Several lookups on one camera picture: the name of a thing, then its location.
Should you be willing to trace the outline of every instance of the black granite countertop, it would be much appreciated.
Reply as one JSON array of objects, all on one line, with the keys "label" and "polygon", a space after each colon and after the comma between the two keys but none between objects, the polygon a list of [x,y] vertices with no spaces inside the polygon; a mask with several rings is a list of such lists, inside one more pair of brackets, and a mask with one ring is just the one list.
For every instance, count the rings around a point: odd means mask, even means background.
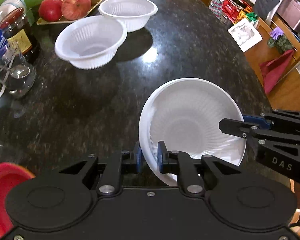
[{"label": "black granite countertop", "polygon": [[[21,100],[0,98],[0,162],[40,174],[89,153],[107,157],[114,150],[130,150],[138,141],[146,100],[177,78],[217,84],[242,113],[271,110],[239,46],[200,0],[151,1],[157,14],[145,28],[128,33],[113,60],[98,69],[80,70],[56,56],[55,40],[67,25],[33,25],[42,47],[35,62],[37,79]],[[256,163],[249,147],[241,165],[289,184]],[[148,168],[125,183],[161,184]]]}]

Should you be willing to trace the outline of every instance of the jar label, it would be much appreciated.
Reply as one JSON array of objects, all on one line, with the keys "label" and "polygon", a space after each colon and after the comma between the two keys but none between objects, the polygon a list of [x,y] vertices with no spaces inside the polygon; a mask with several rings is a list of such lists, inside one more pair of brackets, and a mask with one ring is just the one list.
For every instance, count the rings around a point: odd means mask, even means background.
[{"label": "jar label", "polygon": [[8,38],[7,41],[12,46],[17,41],[18,42],[18,47],[21,50],[22,54],[27,52],[32,47],[32,44],[29,41],[29,38],[28,38],[28,36],[27,36],[24,29],[19,31],[16,35],[12,36],[11,38]]}]

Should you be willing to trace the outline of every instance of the red apple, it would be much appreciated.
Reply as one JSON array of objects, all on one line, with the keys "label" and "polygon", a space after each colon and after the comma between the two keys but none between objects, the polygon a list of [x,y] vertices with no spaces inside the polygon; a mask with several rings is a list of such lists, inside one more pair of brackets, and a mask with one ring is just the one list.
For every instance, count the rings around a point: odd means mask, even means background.
[{"label": "red apple", "polygon": [[47,22],[56,22],[62,17],[63,0],[43,0],[39,7],[39,16]]},{"label": "red apple", "polygon": [[64,0],[61,10],[63,16],[72,21],[84,17],[90,8],[90,0]]}]

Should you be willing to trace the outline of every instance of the fruit tray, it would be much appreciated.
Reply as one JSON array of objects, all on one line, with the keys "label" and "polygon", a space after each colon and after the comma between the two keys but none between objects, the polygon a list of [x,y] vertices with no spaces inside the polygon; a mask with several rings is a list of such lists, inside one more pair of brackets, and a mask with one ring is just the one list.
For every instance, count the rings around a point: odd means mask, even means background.
[{"label": "fruit tray", "polygon": [[[87,17],[88,14],[91,13],[92,10],[94,8],[96,8],[101,2],[102,2],[102,0],[100,0],[96,5],[92,6],[91,9],[90,9],[90,11],[88,11],[88,13],[85,15],[85,17]],[[63,16],[58,21],[56,21],[56,22],[47,22],[44,19],[39,18],[39,20],[37,20],[37,25],[59,24],[59,23],[73,23],[75,21],[77,21],[77,20],[69,21],[66,18],[64,18]]]}]

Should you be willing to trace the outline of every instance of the jar lid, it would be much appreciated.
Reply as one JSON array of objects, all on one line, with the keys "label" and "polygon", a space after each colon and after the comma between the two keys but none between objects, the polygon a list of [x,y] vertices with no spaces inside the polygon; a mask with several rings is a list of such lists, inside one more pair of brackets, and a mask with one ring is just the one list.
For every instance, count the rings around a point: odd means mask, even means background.
[{"label": "jar lid", "polygon": [[10,12],[5,18],[2,19],[0,22],[0,29],[4,29],[5,27],[8,27],[10,24],[15,22],[20,15],[22,15],[24,12],[24,9],[22,7],[14,9],[12,12]]}]

